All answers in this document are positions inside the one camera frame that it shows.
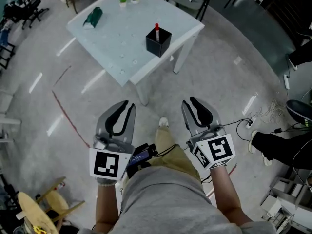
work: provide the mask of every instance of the black pen holder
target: black pen holder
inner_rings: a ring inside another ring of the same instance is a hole
[[[168,49],[171,40],[171,33],[159,28],[159,42],[156,40],[155,28],[146,36],[146,50],[161,57]]]

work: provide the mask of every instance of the black pants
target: black pants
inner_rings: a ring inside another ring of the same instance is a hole
[[[312,40],[289,54],[289,60],[295,66],[312,61]]]
[[[261,151],[268,160],[278,161],[292,166],[293,157],[312,139],[312,132],[284,139],[277,135],[256,133],[252,145]],[[312,169],[312,140],[296,156],[293,166],[299,169]]]

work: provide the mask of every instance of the white plant pot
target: white plant pot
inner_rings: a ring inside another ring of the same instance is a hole
[[[140,2],[140,0],[131,0],[131,3],[133,4],[138,4],[138,2]]]

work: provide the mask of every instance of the khaki pants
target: khaki pants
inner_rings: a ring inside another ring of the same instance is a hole
[[[161,154],[174,144],[175,142],[171,136],[169,128],[166,126],[159,127],[155,138],[155,146],[158,153]],[[148,162],[151,166],[165,166],[187,173],[196,178],[198,181],[201,181],[198,171],[192,165],[191,161],[187,158],[186,154],[179,145],[175,146],[168,154],[161,157],[153,157]]]

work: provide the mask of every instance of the red marker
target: red marker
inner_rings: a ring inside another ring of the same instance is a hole
[[[158,23],[155,24],[155,31],[156,31],[156,41],[159,42],[159,25],[158,25]]]

